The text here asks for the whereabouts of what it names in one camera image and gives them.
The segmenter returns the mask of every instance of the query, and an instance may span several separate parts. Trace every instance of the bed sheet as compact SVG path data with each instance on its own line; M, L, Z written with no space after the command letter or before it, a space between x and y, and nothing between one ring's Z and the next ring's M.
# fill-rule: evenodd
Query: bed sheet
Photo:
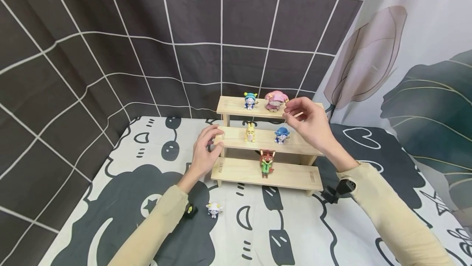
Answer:
M106 266L155 201L188 169L200 130L215 123L220 121L134 119L40 266ZM231 123L242 127L241 121ZM261 121L258 129L280 126ZM472 241L391 133L331 127L349 153L379 170L457 265L472 265ZM257 158L252 153L244 156ZM332 164L318 157L315 165L323 185L335 186ZM151 266L399 265L349 197L328 204L318 192L306 197L304 191L229 182L218 188L207 176L189 200L199 212L181 220ZM224 207L217 219L205 208L213 201Z

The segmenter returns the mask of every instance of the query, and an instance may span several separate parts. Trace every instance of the shelf tier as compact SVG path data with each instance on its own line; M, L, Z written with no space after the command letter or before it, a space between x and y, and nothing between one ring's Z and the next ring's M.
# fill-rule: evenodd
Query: shelf tier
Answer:
M263 178L259 161L220 157L213 166L211 178L217 180L218 186L221 186L223 181L240 182L302 189L307 195L323 190L320 172L315 166L274 162L272 167L274 172L270 173L268 178Z
M257 104L254 105L252 110L247 110L244 108L244 97L232 97L232 96L220 96L220 101L218 102L218 108L216 113L231 115L231 116L255 116L255 117L265 117L272 119L281 119L282 114L284 113L285 104L280 106L280 110L277 112L270 112L265 108L267 105L267 100L265 99L256 99Z
M320 151L305 142L302 136L295 132L290 133L290 138L287 139L283 145L279 145L275 142L275 134L273 130L256 129L256 142L245 142L245 128L224 126L218 128L223 130L225 133L224 135L217 135L214 139L214 143L218 144L220 141L223 141L225 148L249 150L268 149L282 153L323 156Z

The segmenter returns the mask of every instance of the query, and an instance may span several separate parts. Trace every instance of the figurine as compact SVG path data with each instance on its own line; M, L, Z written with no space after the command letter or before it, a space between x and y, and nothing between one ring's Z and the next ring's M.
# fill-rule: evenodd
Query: figurine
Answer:
M244 108L252 110L252 108L254 108L254 104L257 104L256 97L257 94L245 92L244 101L246 104L244 104Z
M244 136L244 141L248 142L256 142L256 132L255 127L257 127L257 123L254 121L243 121L243 126L247 124L246 135Z
M223 207L217 202L212 202L206 205L208 208L208 214L211 215L213 219L216 219L219 213L223 213Z
M266 108L270 112L277 112L280 109L280 106L288 102L288 96L280 91L273 91L268 93L265 96L265 99L268 100Z
M279 127L279 129L275 131L275 142L282 145L286 139L290 138L289 134L290 132L286 127Z
M268 178L268 174L273 172L272 162L274 161L275 151L272 150L260 150L261 157L259 161L261 163L261 170L263 172L263 178Z

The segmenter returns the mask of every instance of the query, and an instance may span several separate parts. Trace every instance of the leaf print curtain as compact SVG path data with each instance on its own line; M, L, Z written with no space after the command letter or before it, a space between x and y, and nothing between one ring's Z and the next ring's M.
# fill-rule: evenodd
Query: leaf print curtain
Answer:
M472 236L471 3L365 0L314 101L392 133Z

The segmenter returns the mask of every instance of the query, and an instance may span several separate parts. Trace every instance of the grid pattern fabric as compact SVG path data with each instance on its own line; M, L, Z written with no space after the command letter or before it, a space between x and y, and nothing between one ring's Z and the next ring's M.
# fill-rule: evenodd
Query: grid pattern fabric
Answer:
M0 266L40 260L135 117L313 98L363 2L0 1Z

